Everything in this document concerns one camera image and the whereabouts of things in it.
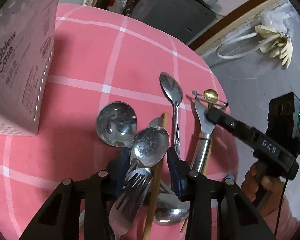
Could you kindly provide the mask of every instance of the pink sleeve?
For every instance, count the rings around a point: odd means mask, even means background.
[[[273,233],[277,223],[277,216],[278,216],[278,210],[272,212],[271,214],[263,218]],[[276,239],[277,240],[291,239],[291,237],[293,236],[293,234],[295,233],[295,231],[298,229],[299,226],[300,226],[300,221],[298,221],[297,218],[292,216],[289,207],[289,202],[286,198],[284,198],[281,207],[280,221],[279,221]]]

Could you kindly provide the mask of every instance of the barcode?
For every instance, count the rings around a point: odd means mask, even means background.
[[[47,52],[48,52],[48,49],[50,47],[50,44],[51,44],[51,40],[52,40],[52,37],[50,36],[48,39],[47,39],[47,42],[46,44],[44,45],[43,47],[43,50],[41,52],[41,55],[42,55],[42,59],[44,59],[47,55]]]

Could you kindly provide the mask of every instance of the black cable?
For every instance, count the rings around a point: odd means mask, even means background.
[[[288,184],[288,178],[289,178],[289,175],[290,175],[290,172],[286,178],[286,181],[284,183],[284,186],[283,186],[283,190],[282,190],[282,193],[281,193],[281,198],[280,198],[280,203],[279,203],[279,210],[278,210],[278,216],[277,216],[277,224],[275,225],[275,231],[274,231],[274,236],[276,237],[277,235],[277,231],[278,231],[278,226],[279,226],[279,220],[280,220],[280,212],[281,212],[281,206],[282,206],[282,202],[283,202],[283,196],[284,196],[284,192],[286,190],[286,187],[287,187],[287,184]]]

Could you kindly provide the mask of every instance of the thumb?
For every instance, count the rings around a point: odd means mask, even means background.
[[[261,180],[261,185],[266,190],[270,190],[273,193],[282,193],[284,183],[275,177],[264,176]]]

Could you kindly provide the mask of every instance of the round table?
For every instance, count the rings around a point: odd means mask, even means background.
[[[226,101],[218,80],[198,55],[142,22],[94,7],[59,4],[55,28],[55,56],[38,135],[0,135],[0,231],[7,240],[20,237],[62,179],[89,178],[117,156],[120,148],[103,143],[95,129],[96,117],[108,103],[130,104],[138,131],[169,112],[171,136],[172,105],[162,93],[159,74],[172,75],[184,93],[179,110],[181,158],[190,163],[200,132],[192,90],[212,88]],[[234,137],[216,127],[207,177],[236,177],[237,166]],[[162,178],[167,184],[169,177],[165,160]],[[124,239],[142,237],[146,209],[141,208]],[[180,239],[181,227],[182,223],[153,224],[151,239]]]

